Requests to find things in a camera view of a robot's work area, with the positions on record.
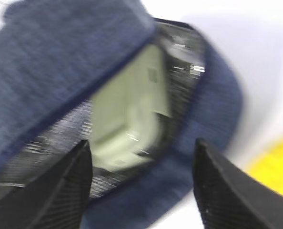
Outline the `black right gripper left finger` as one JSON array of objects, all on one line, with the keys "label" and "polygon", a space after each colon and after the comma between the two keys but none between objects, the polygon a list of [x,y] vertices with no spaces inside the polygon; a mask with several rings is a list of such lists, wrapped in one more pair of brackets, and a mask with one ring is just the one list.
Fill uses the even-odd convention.
[{"label": "black right gripper left finger", "polygon": [[0,200],[0,229],[78,229],[89,200],[92,158],[80,141],[26,187]]}]

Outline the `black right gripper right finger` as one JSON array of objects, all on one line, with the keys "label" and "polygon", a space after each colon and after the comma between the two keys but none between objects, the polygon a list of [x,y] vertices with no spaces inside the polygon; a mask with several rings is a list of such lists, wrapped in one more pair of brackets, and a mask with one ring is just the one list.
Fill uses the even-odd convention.
[{"label": "black right gripper right finger", "polygon": [[196,139],[193,193],[206,229],[283,229],[283,196]]}]

